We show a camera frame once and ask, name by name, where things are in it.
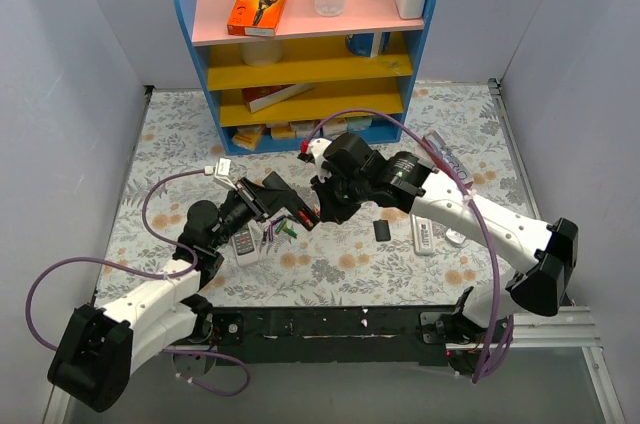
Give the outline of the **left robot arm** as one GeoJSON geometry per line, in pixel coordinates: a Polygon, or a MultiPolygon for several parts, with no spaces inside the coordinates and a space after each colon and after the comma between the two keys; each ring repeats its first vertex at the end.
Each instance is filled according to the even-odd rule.
{"type": "Polygon", "coordinates": [[[49,367],[49,382],[102,412],[119,399],[136,369],[164,347],[182,339],[205,342],[213,321],[198,293],[221,267],[219,247],[250,221],[265,221],[281,209],[303,225],[317,223],[314,211],[277,173],[261,185],[241,179],[221,205],[192,204],[160,278],[100,308],[85,304],[74,310],[49,367]]]}

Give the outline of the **blue white tin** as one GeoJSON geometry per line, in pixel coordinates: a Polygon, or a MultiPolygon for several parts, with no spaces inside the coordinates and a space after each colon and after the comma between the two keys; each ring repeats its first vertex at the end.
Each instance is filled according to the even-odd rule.
{"type": "Polygon", "coordinates": [[[355,56],[374,58],[386,53],[390,37],[390,32],[348,34],[345,45],[355,56]]]}

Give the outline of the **orange razor box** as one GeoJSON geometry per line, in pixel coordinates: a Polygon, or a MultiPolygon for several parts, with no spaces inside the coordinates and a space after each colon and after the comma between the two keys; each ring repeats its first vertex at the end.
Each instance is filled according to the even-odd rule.
{"type": "Polygon", "coordinates": [[[287,0],[236,0],[227,21],[229,35],[274,37],[287,0]]]}

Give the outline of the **small white remote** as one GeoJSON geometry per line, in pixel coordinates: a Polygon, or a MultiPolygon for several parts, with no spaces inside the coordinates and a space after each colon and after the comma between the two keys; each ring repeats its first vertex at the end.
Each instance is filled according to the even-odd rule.
{"type": "Polygon", "coordinates": [[[427,218],[419,217],[415,214],[411,214],[410,218],[415,254],[420,256],[433,255],[434,242],[432,221],[427,218]]]}

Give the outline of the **black remote battery cover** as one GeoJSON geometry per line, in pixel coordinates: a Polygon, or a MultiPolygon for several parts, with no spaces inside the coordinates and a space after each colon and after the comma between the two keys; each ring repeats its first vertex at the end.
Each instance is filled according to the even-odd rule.
{"type": "Polygon", "coordinates": [[[373,228],[377,242],[389,242],[391,240],[391,231],[387,220],[374,221],[373,228]]]}

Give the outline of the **grey white remote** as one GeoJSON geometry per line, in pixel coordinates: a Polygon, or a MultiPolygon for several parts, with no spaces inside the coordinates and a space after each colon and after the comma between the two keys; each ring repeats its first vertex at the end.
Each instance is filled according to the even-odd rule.
{"type": "Polygon", "coordinates": [[[248,225],[239,229],[231,238],[231,244],[239,266],[256,264],[260,257],[248,225]]]}

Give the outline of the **yellow soap box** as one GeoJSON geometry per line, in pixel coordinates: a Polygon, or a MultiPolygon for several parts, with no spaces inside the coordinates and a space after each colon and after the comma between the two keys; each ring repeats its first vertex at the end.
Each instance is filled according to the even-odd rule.
{"type": "Polygon", "coordinates": [[[242,149],[254,152],[262,140],[263,135],[264,132],[262,130],[251,132],[238,131],[232,137],[232,143],[242,149]]]}

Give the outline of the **red toothpaste box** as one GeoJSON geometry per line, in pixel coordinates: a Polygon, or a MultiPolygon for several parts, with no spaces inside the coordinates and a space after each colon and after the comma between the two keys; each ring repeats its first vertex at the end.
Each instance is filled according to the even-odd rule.
{"type": "Polygon", "coordinates": [[[455,175],[463,182],[467,189],[473,185],[474,179],[472,173],[465,165],[454,155],[450,146],[444,141],[442,136],[435,130],[430,130],[423,136],[423,140],[429,146],[437,151],[441,157],[441,161],[446,163],[455,175]]]}

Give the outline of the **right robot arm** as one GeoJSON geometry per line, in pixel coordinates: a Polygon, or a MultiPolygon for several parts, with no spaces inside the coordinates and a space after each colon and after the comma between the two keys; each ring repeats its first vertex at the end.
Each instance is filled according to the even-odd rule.
{"type": "Polygon", "coordinates": [[[342,224],[373,202],[438,222],[509,264],[498,292],[486,285],[460,299],[452,317],[460,339],[475,341],[491,321],[521,310],[544,317],[558,313],[577,263],[579,230],[571,220],[547,223],[470,196],[428,160],[407,151],[386,158],[352,133],[313,139],[301,156],[316,168],[311,187],[322,221],[342,224]]]}

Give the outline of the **red white book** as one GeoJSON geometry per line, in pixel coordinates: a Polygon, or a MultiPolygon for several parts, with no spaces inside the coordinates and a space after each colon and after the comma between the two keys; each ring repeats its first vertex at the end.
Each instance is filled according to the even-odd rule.
{"type": "Polygon", "coordinates": [[[314,83],[260,86],[242,88],[241,95],[249,111],[256,113],[314,88],[314,83]]]}

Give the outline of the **white remote battery cover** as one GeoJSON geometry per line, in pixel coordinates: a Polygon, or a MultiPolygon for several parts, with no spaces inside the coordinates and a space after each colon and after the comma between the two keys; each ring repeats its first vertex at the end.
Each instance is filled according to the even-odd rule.
{"type": "Polygon", "coordinates": [[[465,244],[467,238],[465,235],[453,230],[447,229],[445,232],[445,238],[453,246],[460,247],[465,244]]]}

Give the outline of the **pile of coloured batteries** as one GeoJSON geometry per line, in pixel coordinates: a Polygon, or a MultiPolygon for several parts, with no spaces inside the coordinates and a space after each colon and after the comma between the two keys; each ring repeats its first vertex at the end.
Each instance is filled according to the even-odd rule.
{"type": "Polygon", "coordinates": [[[275,220],[266,224],[262,231],[261,242],[263,244],[273,243],[280,234],[296,239],[297,233],[294,230],[295,223],[296,221],[291,215],[281,215],[277,217],[275,220]]]}

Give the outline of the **white orange small box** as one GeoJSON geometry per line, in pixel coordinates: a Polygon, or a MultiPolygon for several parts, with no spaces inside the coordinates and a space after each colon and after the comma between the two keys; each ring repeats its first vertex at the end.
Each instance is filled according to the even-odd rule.
{"type": "Polygon", "coordinates": [[[317,120],[294,121],[290,123],[290,128],[296,138],[306,139],[319,124],[317,120]]]}

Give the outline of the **pale green small box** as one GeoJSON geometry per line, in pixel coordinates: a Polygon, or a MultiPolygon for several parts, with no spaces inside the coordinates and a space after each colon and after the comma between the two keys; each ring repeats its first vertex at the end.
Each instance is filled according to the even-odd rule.
{"type": "Polygon", "coordinates": [[[350,132],[361,132],[367,130],[372,124],[371,116],[356,116],[346,119],[347,129],[350,132]]]}

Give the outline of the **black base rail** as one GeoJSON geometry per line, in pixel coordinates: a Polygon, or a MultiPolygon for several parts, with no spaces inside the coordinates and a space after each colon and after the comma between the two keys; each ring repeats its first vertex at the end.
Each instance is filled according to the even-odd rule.
{"type": "Polygon", "coordinates": [[[336,307],[196,307],[196,325],[179,345],[203,346],[246,364],[391,363],[425,366],[460,363],[449,344],[478,349],[486,331],[454,305],[336,307]]]}

